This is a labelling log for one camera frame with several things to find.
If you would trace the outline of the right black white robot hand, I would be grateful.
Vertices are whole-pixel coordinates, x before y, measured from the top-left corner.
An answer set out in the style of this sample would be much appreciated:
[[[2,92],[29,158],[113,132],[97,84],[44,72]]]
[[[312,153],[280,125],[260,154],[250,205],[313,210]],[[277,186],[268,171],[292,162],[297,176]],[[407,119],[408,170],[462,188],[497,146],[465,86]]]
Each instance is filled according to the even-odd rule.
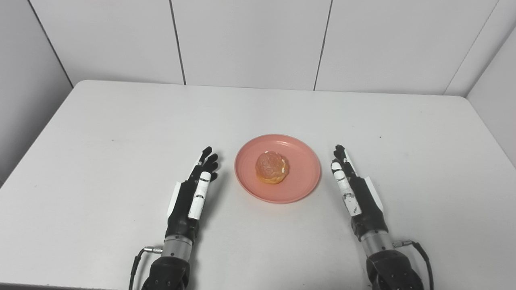
[[[369,232],[388,233],[383,207],[370,180],[356,173],[345,147],[337,144],[333,154],[331,171],[351,216],[351,228],[356,238],[362,240]]]

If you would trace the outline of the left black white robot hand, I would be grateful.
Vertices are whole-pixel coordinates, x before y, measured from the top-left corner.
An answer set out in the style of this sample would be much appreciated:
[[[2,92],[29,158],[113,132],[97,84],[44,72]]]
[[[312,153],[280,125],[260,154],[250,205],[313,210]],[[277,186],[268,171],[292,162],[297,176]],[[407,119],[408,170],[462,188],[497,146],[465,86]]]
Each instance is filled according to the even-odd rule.
[[[206,147],[188,178],[175,187],[173,209],[166,223],[165,236],[182,236],[195,243],[209,185],[218,178],[218,154]]]

